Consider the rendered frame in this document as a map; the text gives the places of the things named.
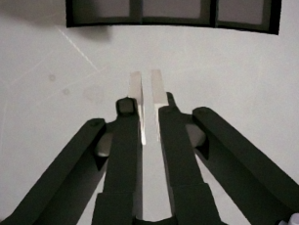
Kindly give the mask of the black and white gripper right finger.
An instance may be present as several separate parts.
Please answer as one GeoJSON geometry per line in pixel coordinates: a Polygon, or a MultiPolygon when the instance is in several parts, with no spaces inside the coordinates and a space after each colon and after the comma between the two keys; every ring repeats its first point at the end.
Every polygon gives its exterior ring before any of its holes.
{"type": "Polygon", "coordinates": [[[173,94],[165,92],[160,69],[150,75],[157,139],[177,225],[223,225],[195,155],[251,225],[299,225],[299,185],[212,109],[180,112],[173,94]]]}

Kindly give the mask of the black rack of three bins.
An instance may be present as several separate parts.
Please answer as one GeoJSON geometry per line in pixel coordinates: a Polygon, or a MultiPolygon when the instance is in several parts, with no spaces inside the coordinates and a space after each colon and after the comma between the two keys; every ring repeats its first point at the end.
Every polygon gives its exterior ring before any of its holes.
{"type": "MultiPolygon", "coordinates": [[[[142,25],[278,35],[281,3],[282,0],[142,0],[142,25]]],[[[65,20],[66,28],[141,25],[141,0],[65,0],[65,20]]]]}

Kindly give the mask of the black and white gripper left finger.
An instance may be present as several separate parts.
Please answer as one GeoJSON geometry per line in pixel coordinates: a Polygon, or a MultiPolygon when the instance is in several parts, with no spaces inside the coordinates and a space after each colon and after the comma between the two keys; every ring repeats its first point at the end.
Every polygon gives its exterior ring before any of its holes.
{"type": "Polygon", "coordinates": [[[146,138],[140,71],[131,72],[129,94],[115,107],[116,121],[94,117],[81,126],[0,225],[77,225],[105,173],[91,225],[143,220],[146,138]]]}

